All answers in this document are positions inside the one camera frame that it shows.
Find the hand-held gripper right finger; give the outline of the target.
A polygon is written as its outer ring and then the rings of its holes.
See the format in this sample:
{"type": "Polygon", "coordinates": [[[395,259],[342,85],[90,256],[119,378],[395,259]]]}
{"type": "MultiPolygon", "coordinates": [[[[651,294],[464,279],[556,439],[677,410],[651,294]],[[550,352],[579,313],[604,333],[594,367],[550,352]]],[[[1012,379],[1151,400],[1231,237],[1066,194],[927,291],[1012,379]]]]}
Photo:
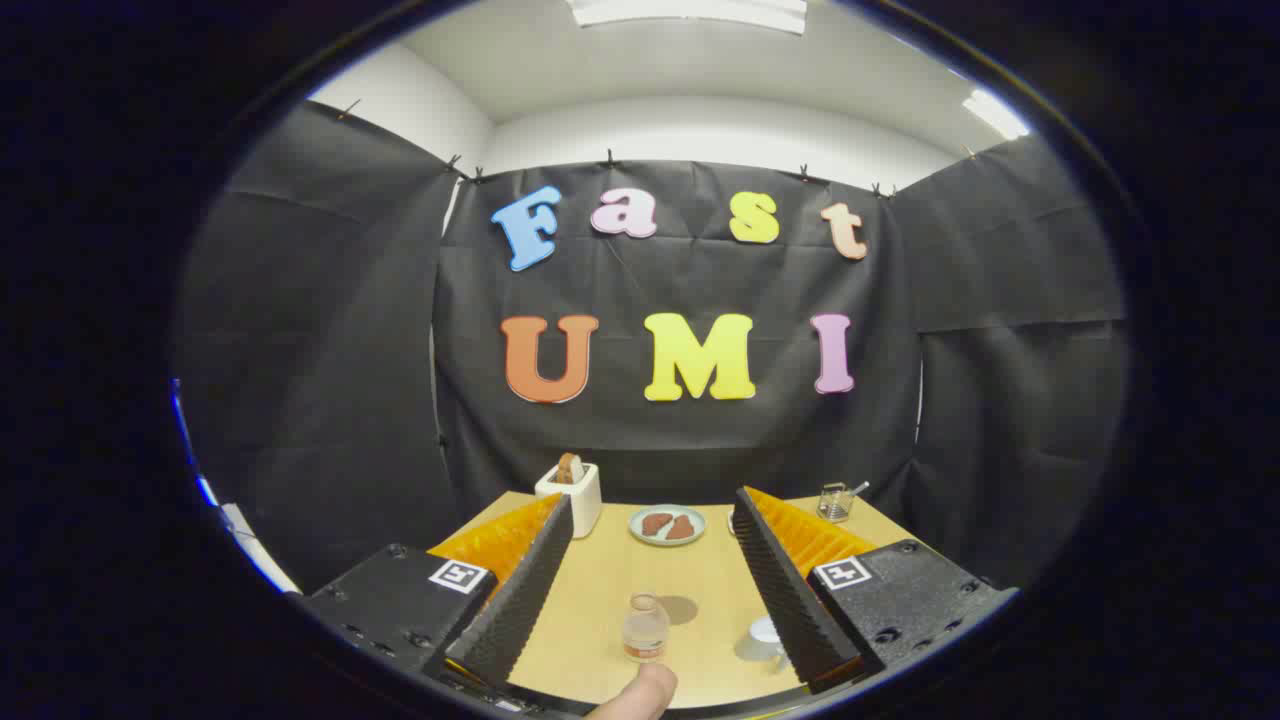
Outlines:
{"type": "Polygon", "coordinates": [[[814,692],[918,662],[1018,596],[928,544],[873,546],[745,486],[733,533],[799,680],[814,692]]]}

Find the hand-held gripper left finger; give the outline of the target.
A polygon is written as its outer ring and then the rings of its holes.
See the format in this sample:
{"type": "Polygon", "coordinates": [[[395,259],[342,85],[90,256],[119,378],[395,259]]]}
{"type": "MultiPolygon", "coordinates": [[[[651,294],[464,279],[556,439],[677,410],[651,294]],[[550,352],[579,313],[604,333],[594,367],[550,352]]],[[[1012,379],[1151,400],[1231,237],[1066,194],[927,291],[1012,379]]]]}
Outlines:
{"type": "Polygon", "coordinates": [[[431,550],[388,544],[300,605],[393,673],[493,696],[509,689],[572,537],[570,498],[549,495],[431,550]]]}

